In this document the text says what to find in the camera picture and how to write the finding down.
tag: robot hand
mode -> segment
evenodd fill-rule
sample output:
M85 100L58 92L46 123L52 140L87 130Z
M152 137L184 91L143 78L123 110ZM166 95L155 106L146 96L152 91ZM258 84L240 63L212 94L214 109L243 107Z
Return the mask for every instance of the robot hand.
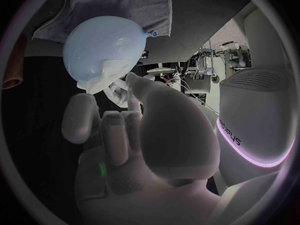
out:
M89 102L73 97L64 115L67 140L100 144L81 154L75 179L86 224L203 223L220 199L206 189L219 165L213 128L182 93L132 73L126 82L143 104L143 116L107 111L97 125L97 109L83 108L97 107L89 94L77 95ZM70 104L80 104L80 111Z

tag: copper pipe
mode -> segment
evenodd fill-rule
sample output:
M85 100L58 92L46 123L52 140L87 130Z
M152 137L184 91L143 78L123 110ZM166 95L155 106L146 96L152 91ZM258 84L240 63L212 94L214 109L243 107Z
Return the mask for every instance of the copper pipe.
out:
M11 89L23 82L23 63L27 37L21 34L10 54L5 70L2 90Z

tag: vent grille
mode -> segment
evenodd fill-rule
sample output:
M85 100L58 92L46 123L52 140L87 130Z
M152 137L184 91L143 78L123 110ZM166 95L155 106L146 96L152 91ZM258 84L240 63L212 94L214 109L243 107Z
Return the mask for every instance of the vent grille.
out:
M266 71L247 71L237 73L228 83L253 88L273 89L282 81L282 76Z

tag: light blue balloon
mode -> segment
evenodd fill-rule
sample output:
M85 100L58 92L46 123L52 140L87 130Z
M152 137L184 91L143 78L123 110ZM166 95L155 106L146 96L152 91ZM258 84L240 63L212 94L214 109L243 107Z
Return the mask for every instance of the light blue balloon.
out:
M146 38L156 36L156 31L146 32L126 18L94 17L78 25L68 36L63 48L64 65L79 87L85 88L96 77L118 79L137 64Z

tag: gray towel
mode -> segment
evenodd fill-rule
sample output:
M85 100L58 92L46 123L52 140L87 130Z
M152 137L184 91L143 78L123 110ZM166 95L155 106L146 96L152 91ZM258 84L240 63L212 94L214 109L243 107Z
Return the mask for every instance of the gray towel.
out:
M99 16L130 19L145 31L156 30L159 36L170 36L172 2L171 0L65 0L60 12L38 28L32 38L64 43L75 27Z

